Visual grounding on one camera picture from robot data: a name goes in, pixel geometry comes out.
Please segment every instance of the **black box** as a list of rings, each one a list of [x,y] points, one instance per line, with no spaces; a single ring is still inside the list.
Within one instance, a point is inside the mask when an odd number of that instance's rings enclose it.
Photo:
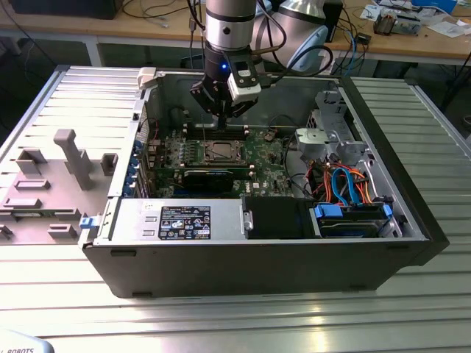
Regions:
[[[324,3],[324,14],[325,14],[325,26],[329,29],[327,34],[327,43],[332,42],[333,36],[336,33],[337,23],[343,7],[341,0],[325,0]]]
[[[10,0],[16,13],[113,20],[123,0]]]

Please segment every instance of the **warning label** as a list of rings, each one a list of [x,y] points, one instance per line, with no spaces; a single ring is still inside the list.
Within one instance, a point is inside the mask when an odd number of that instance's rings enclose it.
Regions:
[[[211,239],[209,206],[162,207],[159,238],[161,240]]]

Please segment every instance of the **motherboard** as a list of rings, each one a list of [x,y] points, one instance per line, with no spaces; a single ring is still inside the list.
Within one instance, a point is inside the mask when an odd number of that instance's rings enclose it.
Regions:
[[[269,129],[174,130],[153,142],[152,197],[293,196],[283,161],[286,142]]]

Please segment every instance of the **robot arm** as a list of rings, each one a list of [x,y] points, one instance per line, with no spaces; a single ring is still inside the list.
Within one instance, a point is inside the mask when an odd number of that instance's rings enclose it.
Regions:
[[[262,88],[271,85],[261,84],[263,76],[255,70],[254,55],[273,60],[272,51],[283,47],[278,53],[281,63],[288,67],[300,52],[323,44],[327,37],[324,0],[283,2],[279,12],[273,14],[276,20],[272,20],[281,28],[272,26],[271,40],[267,18],[256,18],[257,3],[263,5],[261,0],[206,1],[205,75],[190,91],[206,112],[218,118],[218,129],[226,127],[228,118],[237,118],[255,105]],[[287,36],[290,41],[283,46]],[[273,42],[282,44],[274,47]],[[294,68],[306,71],[317,55],[318,50],[303,55],[301,60],[297,58]]]
[[[238,117],[258,99],[261,86],[252,61],[250,42],[256,0],[207,0],[205,75],[191,88],[199,105],[218,117]]]

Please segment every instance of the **wooden workbench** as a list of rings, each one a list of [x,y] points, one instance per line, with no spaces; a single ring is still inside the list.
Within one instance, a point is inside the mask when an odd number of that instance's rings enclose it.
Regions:
[[[144,6],[165,4],[166,0],[144,0]],[[360,32],[372,36],[366,58],[376,60],[406,61],[418,63],[440,63],[460,65],[471,50],[471,36],[448,38],[422,28],[419,35],[375,35],[373,22],[361,20],[361,8],[368,0],[346,0],[347,12]],[[163,13],[185,7],[185,0],[176,0],[170,6],[153,9],[153,13]],[[168,15],[169,28],[163,28],[142,18],[132,18],[120,11],[116,18],[98,20],[94,18],[75,18],[48,15],[17,15],[8,4],[7,9],[14,19],[34,38],[51,40],[73,40],[86,44],[92,65],[103,65],[99,52],[99,43],[135,44],[148,46],[188,47],[190,35],[188,30],[188,10]],[[127,12],[141,15],[139,0],[134,0]],[[454,14],[471,15],[471,10],[457,7]],[[23,34],[12,21],[0,11],[0,36],[18,37]],[[337,31],[334,41],[328,44],[336,56],[349,48],[349,43],[341,31]]]

